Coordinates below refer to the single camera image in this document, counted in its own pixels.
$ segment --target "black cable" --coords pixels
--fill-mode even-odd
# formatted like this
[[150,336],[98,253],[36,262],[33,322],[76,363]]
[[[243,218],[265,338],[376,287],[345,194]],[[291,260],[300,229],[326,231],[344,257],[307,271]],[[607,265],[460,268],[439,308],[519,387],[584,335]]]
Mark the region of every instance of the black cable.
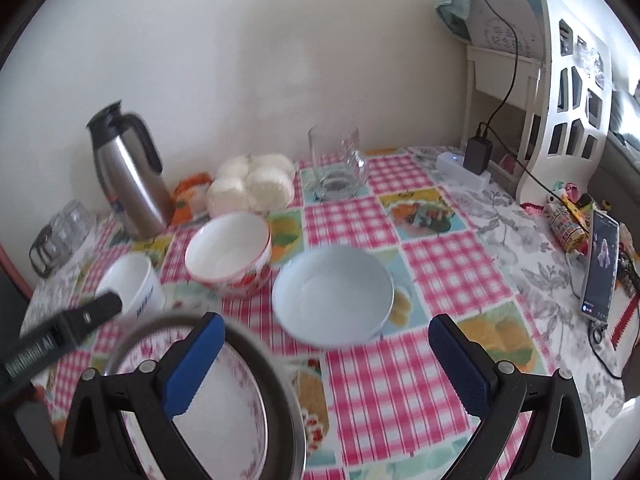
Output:
[[[486,122],[486,125],[484,127],[484,133],[482,134],[482,137],[486,138],[486,131],[490,128],[491,125],[491,121],[492,119],[495,117],[495,115],[501,110],[501,108],[506,104],[507,99],[509,98],[509,96],[511,95],[511,91],[513,90],[513,86],[516,83],[516,74],[518,72],[518,37],[516,36],[516,31],[514,30],[513,27],[511,27],[511,23],[507,22],[507,20],[505,20],[500,14],[498,14],[496,12],[496,10],[491,6],[491,4],[487,1],[484,0],[484,2],[487,4],[487,6],[489,7],[489,9],[491,9],[491,12],[494,13],[500,20],[502,20],[504,23],[506,23],[507,27],[509,27],[511,29],[511,33],[513,34],[513,41],[515,41],[515,61],[513,63],[513,77],[511,78],[511,84],[509,85],[509,89],[507,90],[506,95],[504,96],[504,99],[502,100],[502,102],[500,102],[500,104],[498,105],[498,107],[493,111],[493,113],[489,116],[489,120]],[[478,131],[476,132],[476,136],[478,136],[479,133],[479,129],[480,126],[483,123],[479,123],[478,124]]]
[[[513,76],[511,77],[511,85],[509,86],[509,89],[507,90],[507,93],[504,96],[504,99],[500,102],[498,107],[489,116],[489,119],[488,119],[487,122],[482,122],[481,121],[481,122],[478,123],[478,128],[476,129],[476,137],[479,137],[479,136],[486,137],[487,136],[487,132],[491,132],[492,134],[494,134],[494,137],[498,140],[498,142],[500,142],[500,144],[507,151],[507,153],[509,153],[514,158],[516,163],[524,170],[524,172],[527,173],[546,192],[548,192],[553,197],[555,197],[558,200],[559,203],[562,203],[562,199],[558,195],[556,195],[555,192],[551,191],[547,186],[542,184],[542,182],[540,182],[535,176],[533,176],[533,174],[527,169],[527,167],[522,162],[520,162],[518,160],[518,155],[503,142],[503,140],[498,136],[498,134],[495,133],[495,130],[491,127],[491,120],[495,117],[495,115],[498,113],[498,111],[500,111],[500,109],[505,105],[505,103],[507,102],[507,99],[511,95],[511,91],[513,90],[513,86],[515,85],[516,75],[518,73],[518,37],[516,35],[516,31],[514,30],[514,28],[511,27],[511,24],[509,22],[507,22],[507,20],[505,20],[500,14],[498,14],[496,12],[496,10],[491,6],[491,4],[487,0],[484,0],[484,2],[487,4],[487,6],[491,10],[491,12],[494,13],[498,17],[498,19],[500,19],[502,22],[504,22],[505,25],[507,25],[507,27],[509,27],[511,29],[511,32],[513,33],[513,39],[515,41],[515,60],[514,60],[514,63],[513,63]],[[481,132],[482,126],[484,126],[484,131],[482,132],[482,135],[481,135],[480,132]],[[589,230],[582,225],[582,221],[580,220],[580,218],[578,218],[576,213],[574,211],[572,211],[570,208],[567,208],[567,210],[574,217],[576,223],[580,226],[580,228],[585,233],[587,233],[587,235],[589,235]],[[629,258],[629,260],[632,263],[631,272],[635,273],[636,269],[635,269],[635,265],[634,265],[634,260],[629,256],[629,254],[624,249],[622,249],[622,251],[626,254],[626,257]],[[640,304],[638,304],[637,311],[638,311],[638,335],[636,335],[636,342],[638,341],[638,338],[640,337]],[[597,336],[598,341],[596,342],[596,344],[599,344],[602,341],[602,332],[603,332],[603,330],[604,330],[604,328],[598,327],[596,325],[596,322],[591,321],[589,323],[589,325],[587,327],[587,339],[589,340],[589,346],[591,347],[591,351],[593,352],[593,355],[596,356],[596,359],[600,362],[602,367],[607,371],[607,374],[609,374],[610,377],[612,377],[613,379],[620,380],[622,378],[622,376],[615,375],[609,369],[609,367],[604,362],[602,357],[600,357],[600,355],[596,352],[596,349],[593,347],[593,343],[594,343],[594,339],[596,338],[596,334],[598,334],[598,336]]]
[[620,380],[622,379],[622,376],[617,376],[616,374],[614,374],[604,362],[604,359],[600,357],[600,355],[596,352],[596,349],[593,347],[593,343],[596,340],[596,334],[598,334],[598,341],[596,341],[596,344],[599,344],[602,341],[602,329],[596,327],[595,324],[595,321],[591,321],[589,323],[589,326],[587,327],[587,339],[589,340],[591,351],[593,352],[593,355],[596,356],[596,359],[600,361],[600,364],[606,370],[607,374],[609,374],[612,379]]

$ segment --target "white mug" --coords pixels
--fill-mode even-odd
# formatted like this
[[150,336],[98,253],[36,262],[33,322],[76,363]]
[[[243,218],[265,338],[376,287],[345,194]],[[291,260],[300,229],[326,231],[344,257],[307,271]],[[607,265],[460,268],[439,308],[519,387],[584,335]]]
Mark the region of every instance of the white mug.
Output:
[[107,270],[96,289],[96,296],[115,292],[122,300],[122,312],[115,318],[125,332],[133,330],[162,311],[164,291],[146,254],[129,253],[119,257]]

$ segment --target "smartphone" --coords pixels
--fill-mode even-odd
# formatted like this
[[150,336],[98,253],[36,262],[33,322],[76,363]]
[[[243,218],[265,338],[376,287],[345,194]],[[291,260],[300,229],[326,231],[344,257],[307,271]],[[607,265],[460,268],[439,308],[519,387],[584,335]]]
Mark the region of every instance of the smartphone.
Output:
[[592,210],[587,255],[589,267],[585,273],[580,309],[585,316],[603,324],[609,318],[616,286],[619,238],[618,222],[602,211]]

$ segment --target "checkered tablecloth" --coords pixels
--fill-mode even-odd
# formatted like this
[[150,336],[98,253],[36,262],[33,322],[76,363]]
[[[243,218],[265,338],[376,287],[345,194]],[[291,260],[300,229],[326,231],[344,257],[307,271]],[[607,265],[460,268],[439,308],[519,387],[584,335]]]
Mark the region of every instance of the checkered tablecloth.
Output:
[[[431,317],[445,312],[468,335],[481,330],[486,335],[481,343],[489,352],[523,355],[525,349],[528,360],[518,364],[523,371],[549,373],[555,363],[527,305],[494,266],[464,212],[434,184],[438,180],[417,163],[414,152],[385,150],[368,156],[367,185],[343,202],[317,202],[308,188],[309,169],[300,165],[294,201],[268,217],[272,230],[286,236],[274,250],[268,286],[252,298],[212,298],[190,282],[184,252],[198,226],[141,243],[130,241],[112,219],[102,227],[94,257],[79,272],[69,306],[91,298],[118,257],[145,251],[165,287],[165,309],[189,308],[196,297],[217,301],[224,316],[240,320],[287,365],[298,366],[292,376],[308,439],[315,441],[305,479],[440,478],[478,421],[465,413],[431,351]],[[323,244],[371,251],[394,277],[399,300],[382,332],[368,344],[320,351],[293,339],[274,318],[271,285],[278,268],[305,248]],[[46,403],[54,422],[66,419],[82,370],[103,368],[119,337],[117,326],[107,323],[50,370]],[[313,363],[313,373],[304,363]],[[301,378],[311,377],[320,378],[321,386],[309,394]],[[494,478],[506,474],[525,428],[524,417]]]

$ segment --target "black charger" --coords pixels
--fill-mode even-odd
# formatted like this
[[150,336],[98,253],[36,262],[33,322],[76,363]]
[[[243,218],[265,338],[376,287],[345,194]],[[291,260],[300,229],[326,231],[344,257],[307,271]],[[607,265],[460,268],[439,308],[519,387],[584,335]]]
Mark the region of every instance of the black charger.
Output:
[[465,160],[462,166],[476,175],[483,174],[489,166],[494,144],[486,137],[476,134],[466,142]]

